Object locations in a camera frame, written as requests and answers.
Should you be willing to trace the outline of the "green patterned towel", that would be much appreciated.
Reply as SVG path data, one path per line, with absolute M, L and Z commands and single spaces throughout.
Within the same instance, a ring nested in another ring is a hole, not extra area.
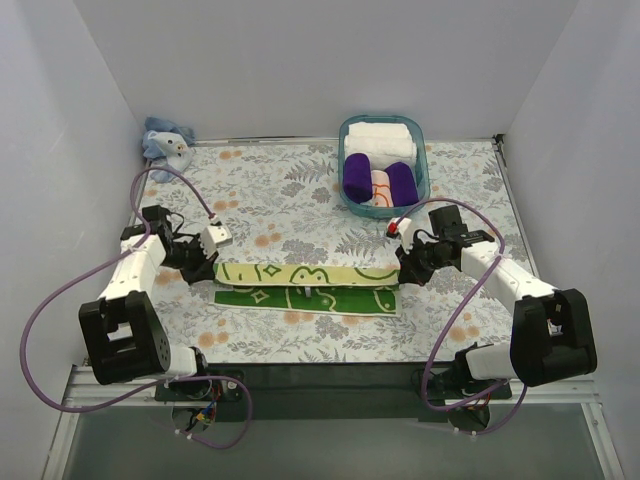
M 401 311 L 395 268 L 220 263 L 213 272 L 219 306 L 390 317 Z

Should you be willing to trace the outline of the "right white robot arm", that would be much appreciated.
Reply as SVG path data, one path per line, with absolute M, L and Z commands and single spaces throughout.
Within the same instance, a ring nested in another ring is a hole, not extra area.
M 561 290 L 507 258 L 502 242 L 469 229 L 455 205 L 431 211 L 429 220 L 427 240 L 409 218 L 388 224 L 388 236 L 401 241 L 399 282 L 424 286 L 436 271 L 452 267 L 476 280 L 512 317 L 509 342 L 458 352 L 437 381 L 471 398 L 492 380 L 537 387 L 596 370 L 588 303 L 580 291 Z

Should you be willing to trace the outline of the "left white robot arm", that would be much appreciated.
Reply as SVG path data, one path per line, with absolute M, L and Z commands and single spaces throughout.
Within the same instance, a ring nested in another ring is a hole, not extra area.
M 172 345 L 151 302 L 162 267 L 179 273 L 189 285 L 212 281 L 219 249 L 232 240 L 218 219 L 198 234 L 172 228 L 172 213 L 154 205 L 141 210 L 143 224 L 125 228 L 114 273 L 97 300 L 83 304 L 79 322 L 94 376 L 99 384 L 136 379 L 178 378 L 193 400 L 213 386 L 206 360 L 196 347 Z

